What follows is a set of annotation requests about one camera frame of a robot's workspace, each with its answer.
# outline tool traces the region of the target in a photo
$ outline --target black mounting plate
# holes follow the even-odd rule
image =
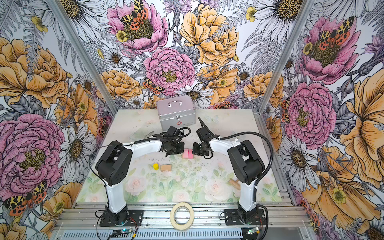
[[[225,224],[227,226],[245,225],[240,221],[240,217],[237,213],[237,209],[224,209],[224,216],[225,216]],[[261,225],[260,219],[262,220],[262,224],[265,226],[265,223],[266,223],[265,214],[264,214],[264,210],[261,208],[258,209],[257,213],[251,219],[248,219],[249,224],[247,225]]]
[[[141,226],[141,221],[143,218],[144,210],[128,210],[127,213],[128,213],[129,217],[131,217],[131,218],[133,218],[133,220],[135,220],[138,227]],[[104,211],[103,216],[100,220],[100,226],[101,227],[116,227],[116,225],[113,223],[113,221],[111,219],[112,218],[107,213],[107,211]],[[125,224],[121,225],[121,227],[134,227],[134,226],[135,226],[135,223],[129,219]]]

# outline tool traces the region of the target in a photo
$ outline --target white tabletop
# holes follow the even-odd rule
[[[191,134],[183,138],[185,148],[191,149],[194,142],[200,142],[196,130],[201,127],[200,117],[208,128],[220,136],[229,136],[244,131],[258,132],[251,110],[218,109],[196,110],[196,123],[188,126]],[[157,110],[119,110],[108,129],[103,145],[117,140],[133,142],[149,135],[162,132]],[[268,157],[261,138],[255,135],[239,136],[240,141],[250,140],[263,160]],[[96,156],[100,158],[106,148]],[[154,163],[171,164],[171,172],[154,170]],[[156,152],[132,159],[128,176],[124,180],[127,202],[236,202],[240,192],[228,183],[236,179],[227,156],[214,153],[213,158],[194,156],[183,159],[181,154],[165,157],[165,152]],[[272,170],[259,183],[257,200],[262,202],[281,201]],[[105,202],[106,195],[101,180],[89,173],[79,193],[77,202]]]

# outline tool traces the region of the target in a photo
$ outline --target red wire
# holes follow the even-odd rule
[[[261,226],[261,230],[263,230],[263,222],[262,222],[262,219],[261,219],[261,218],[259,218],[258,216],[255,216],[255,218],[258,218],[258,219],[260,219],[260,224],[262,225],[262,226]]]

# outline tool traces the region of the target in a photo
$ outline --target pink peony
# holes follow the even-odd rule
[[[288,115],[287,135],[301,139],[308,149],[321,147],[336,124],[331,93],[321,83],[300,83],[290,98]]]
[[[353,54],[360,31],[356,30],[356,19],[349,30],[350,36],[341,45],[334,44],[325,50],[319,49],[319,34],[321,31],[332,32],[340,27],[343,22],[330,22],[324,17],[315,23],[309,36],[304,40],[305,47],[301,58],[296,62],[296,70],[304,76],[309,76],[314,81],[322,81],[329,85],[344,76],[353,66],[358,54]]]
[[[0,197],[4,201],[26,195],[46,181],[52,187],[61,176],[58,168],[64,134],[50,120],[23,114],[0,123]]]
[[[175,91],[195,81],[195,69],[192,60],[172,48],[159,48],[151,57],[144,60],[147,78],[156,86],[163,87],[163,93],[175,95]]]
[[[112,26],[109,28],[109,32],[114,35],[118,33],[116,42],[123,45],[123,49],[127,51],[123,54],[128,56],[150,52],[167,43],[168,22],[166,17],[161,18],[153,4],[149,6],[145,0],[143,3],[144,8],[148,9],[148,19],[144,20],[138,30],[131,30],[129,26],[125,27],[120,21],[121,17],[132,15],[133,3],[129,7],[124,3],[122,8],[116,6],[116,8],[107,10],[108,24]]]

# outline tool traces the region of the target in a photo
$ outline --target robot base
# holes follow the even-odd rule
[[[224,209],[225,224],[227,226],[261,224],[265,226],[266,219],[263,209],[256,206],[254,209],[246,212],[239,203],[237,205],[238,209]]]
[[[135,220],[137,226],[141,226],[141,221],[143,217],[144,210],[128,210],[127,207],[123,208],[119,213],[112,213],[108,208],[103,213],[103,216],[100,220],[101,227],[134,227],[135,223],[127,219],[128,217]]]

